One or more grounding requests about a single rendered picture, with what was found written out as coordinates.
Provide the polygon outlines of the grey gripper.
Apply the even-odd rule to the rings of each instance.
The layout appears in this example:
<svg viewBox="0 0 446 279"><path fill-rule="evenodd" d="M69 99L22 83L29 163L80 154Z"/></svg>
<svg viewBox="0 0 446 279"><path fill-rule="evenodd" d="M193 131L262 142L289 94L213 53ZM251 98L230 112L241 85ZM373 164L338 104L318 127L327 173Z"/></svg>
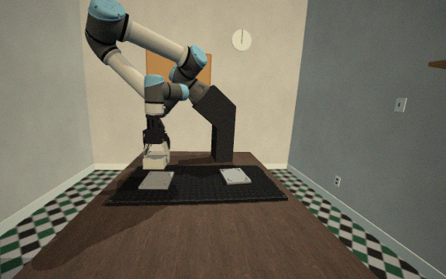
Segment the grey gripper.
<svg viewBox="0 0 446 279"><path fill-rule="evenodd" d="M160 126L160 118L164 118L162 115L147 115L146 114L146 123L147 123L147 129L142 131L143 137L143 155L145 154L144 158L149 153L149 148L152 146L152 144L162 144L163 146L163 153L166 156L166 160L169 163L170 162L170 138L168 137L166 131L164 128L161 128ZM150 116L152 116L150 118ZM158 118L159 117L159 118ZM158 128L157 129L157 118L158 118ZM151 120L152 120L152 128L151 128ZM159 132L158 132L159 131ZM160 132L161 131L161 132ZM161 134L162 134L162 141L161 141ZM147 149L146 149L147 147Z"/></svg>

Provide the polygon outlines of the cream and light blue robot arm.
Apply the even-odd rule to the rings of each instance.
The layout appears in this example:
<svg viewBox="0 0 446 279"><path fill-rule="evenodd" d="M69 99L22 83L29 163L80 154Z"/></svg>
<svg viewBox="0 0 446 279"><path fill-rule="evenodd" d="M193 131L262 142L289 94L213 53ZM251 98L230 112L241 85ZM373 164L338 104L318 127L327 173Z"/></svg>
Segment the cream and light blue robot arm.
<svg viewBox="0 0 446 279"><path fill-rule="evenodd" d="M210 88L196 79L208 62L200 47L180 46L139 25L116 0L91 0L85 36L90 48L105 65L109 65L143 98L145 95L147 115L164 114L165 117L178 101L188 98L196 105ZM160 75L147 74L143 77L122 56L116 40L122 43L129 41L175 62L169 74L173 83L165 82Z"/></svg>

